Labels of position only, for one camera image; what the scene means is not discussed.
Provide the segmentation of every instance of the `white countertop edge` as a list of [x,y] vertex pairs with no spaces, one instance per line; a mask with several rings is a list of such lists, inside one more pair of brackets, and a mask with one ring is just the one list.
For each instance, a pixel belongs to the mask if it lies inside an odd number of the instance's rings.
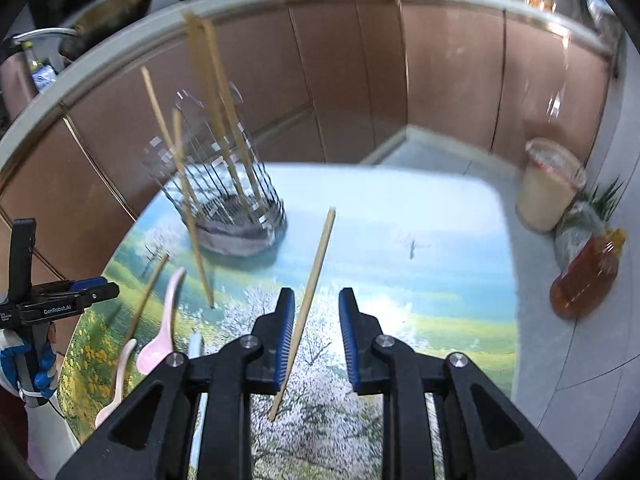
[[[0,171],[4,168],[14,151],[47,114],[52,111],[59,102],[88,78],[106,69],[114,60],[133,48],[139,48],[145,42],[156,40],[158,37],[175,32],[183,26],[182,13],[191,10],[199,16],[215,16],[231,9],[242,6],[255,5],[273,0],[188,0],[166,9],[154,12],[143,19],[129,25],[109,39],[91,49],[80,60],[70,65],[53,83],[46,92],[37,96],[18,116],[9,127],[4,137],[0,139]],[[589,29],[575,23],[569,18],[558,14],[541,12],[533,9],[523,2],[516,0],[448,0],[478,4],[484,7],[493,7],[498,10],[506,10],[523,16],[551,22],[580,37],[588,44],[599,50],[606,51],[606,47],[599,37]]]

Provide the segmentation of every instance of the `wooden stick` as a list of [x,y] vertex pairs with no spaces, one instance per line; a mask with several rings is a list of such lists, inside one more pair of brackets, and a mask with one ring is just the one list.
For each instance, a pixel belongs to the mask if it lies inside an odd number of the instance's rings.
[[[169,259],[169,253],[164,253],[160,258],[160,262],[158,263],[158,266],[154,269],[154,272],[151,275],[151,278],[149,278],[149,281],[146,282],[145,290],[142,291],[142,297],[140,297],[140,302],[138,303],[138,307],[133,312],[133,316],[131,317],[131,322],[129,323],[129,328],[127,329],[127,333],[124,336],[125,344],[127,344],[127,341],[133,338],[133,335],[136,332],[138,323],[140,322],[142,311],[145,309],[146,302],[151,296],[151,291],[154,289],[154,286],[156,285],[156,281],[158,280],[158,276],[160,276],[160,272],[162,272],[162,268],[164,267],[164,264],[167,263],[168,259]],[[109,394],[110,399],[111,397],[113,397],[113,393],[116,385],[116,373],[117,373],[117,368],[114,368],[113,374],[111,377],[111,386],[110,386],[110,394]]]
[[322,269],[322,263],[324,262],[324,255],[326,254],[326,248],[329,244],[329,236],[331,236],[331,229],[334,227],[335,209],[332,207],[326,214],[326,220],[324,221],[324,228],[322,229],[322,236],[320,237],[320,243],[318,244],[318,250],[316,251],[316,257],[314,264],[311,267],[311,273],[309,274],[309,280],[306,282],[305,295],[302,298],[302,304],[300,305],[300,313],[296,320],[296,327],[291,337],[291,348],[289,349],[289,360],[287,361],[287,374],[284,377],[280,391],[276,394],[271,409],[269,410],[269,420],[273,422],[278,414],[278,408],[284,395],[284,390],[289,382],[289,375],[293,368],[293,361],[296,358],[298,352],[298,346],[302,339],[302,333],[305,329],[306,318],[309,315],[309,309],[311,308],[311,302],[313,301],[314,294],[316,293],[316,285],[318,285],[318,277],[320,276],[320,270]]
[[[164,122],[164,117],[162,116],[162,111],[160,110],[160,105],[158,104],[158,99],[156,98],[156,91],[154,90],[154,84],[151,81],[151,74],[146,66],[143,66],[140,69],[142,72],[142,79],[145,81],[146,94],[149,97],[149,101],[151,101],[151,107],[154,110],[154,115],[156,116],[156,121],[158,122],[158,128],[160,128],[160,132],[162,133],[162,137],[164,139],[164,143],[168,150],[171,150],[174,147],[174,142],[171,140],[171,135],[169,135],[169,129],[166,127],[166,122]],[[187,180],[187,192],[191,196],[193,203],[198,209],[198,214],[204,219],[204,211],[200,206],[200,202],[196,199],[196,193],[194,192],[191,184]]]
[[216,97],[218,94],[218,82],[215,70],[211,64],[211,59],[207,56],[205,40],[201,34],[200,25],[202,24],[202,20],[193,12],[185,12],[182,16],[186,22],[187,39],[191,50],[193,70],[198,75],[198,84],[204,96],[205,110],[211,123],[211,133],[220,147],[222,159],[225,161],[240,203],[242,207],[250,213],[249,202],[244,194],[244,189],[242,189],[240,177],[236,171],[236,165],[231,159],[231,150],[225,136],[225,125],[222,122],[220,109],[218,108],[218,99]]
[[182,209],[184,214],[184,221],[187,223],[187,230],[189,231],[189,238],[191,239],[191,249],[193,250],[193,256],[196,259],[196,266],[198,267],[198,273],[200,275],[200,281],[204,287],[204,294],[209,301],[211,308],[215,307],[213,302],[213,291],[207,281],[207,274],[204,271],[204,264],[202,263],[202,255],[200,254],[200,248],[198,246],[198,238],[196,236],[196,222],[191,214],[191,202],[189,195],[185,191],[187,187],[187,176],[184,169],[184,163],[182,161],[182,117],[180,110],[174,108],[174,133],[175,133],[175,165],[178,167],[180,173],[180,181],[182,183]]
[[231,128],[231,133],[234,136],[238,153],[244,164],[244,170],[246,171],[251,188],[254,190],[254,195],[257,200],[261,200],[262,195],[258,188],[258,182],[255,178],[254,167],[249,159],[249,152],[247,151],[242,134],[238,129],[239,119],[236,114],[236,108],[234,107],[234,101],[231,97],[231,91],[229,90],[229,81],[226,78],[225,68],[220,61],[220,51],[218,50],[218,43],[216,42],[216,31],[213,27],[213,23],[210,20],[202,20],[202,27],[204,28],[204,35],[207,38],[207,46],[209,47],[209,55],[213,63],[213,69],[218,79],[218,87],[220,90],[220,97],[222,104],[225,107],[226,118]]

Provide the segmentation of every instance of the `bottle of orange liquid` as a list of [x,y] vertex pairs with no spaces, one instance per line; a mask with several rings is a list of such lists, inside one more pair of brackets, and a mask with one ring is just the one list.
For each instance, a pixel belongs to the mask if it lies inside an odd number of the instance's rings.
[[558,316],[577,319],[602,303],[618,275],[623,243],[622,231],[615,231],[610,237],[590,238],[551,285],[549,297]]

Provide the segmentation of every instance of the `green plant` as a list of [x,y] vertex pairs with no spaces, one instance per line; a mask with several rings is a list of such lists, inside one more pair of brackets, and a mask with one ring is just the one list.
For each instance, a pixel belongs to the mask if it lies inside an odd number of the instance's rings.
[[622,188],[624,182],[619,182],[620,178],[616,177],[616,179],[609,184],[607,189],[605,189],[602,193],[598,193],[599,186],[596,185],[591,190],[584,190],[582,192],[582,199],[591,204],[594,211],[597,215],[602,219],[603,222],[608,222],[613,215],[613,212],[618,207],[618,203],[620,202],[621,196],[618,195],[618,192]]

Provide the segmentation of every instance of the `gloved hand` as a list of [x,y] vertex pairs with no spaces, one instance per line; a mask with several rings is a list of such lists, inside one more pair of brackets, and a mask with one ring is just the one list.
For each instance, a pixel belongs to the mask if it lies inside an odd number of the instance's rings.
[[[56,354],[51,346],[51,343],[56,341],[55,334],[55,325],[51,323],[49,335],[40,357],[40,370],[34,378],[34,386],[46,399],[50,399],[58,387]],[[14,358],[27,353],[30,349],[31,346],[25,343],[13,330],[0,330],[0,385],[15,396],[19,396],[19,392],[18,372],[15,368]]]

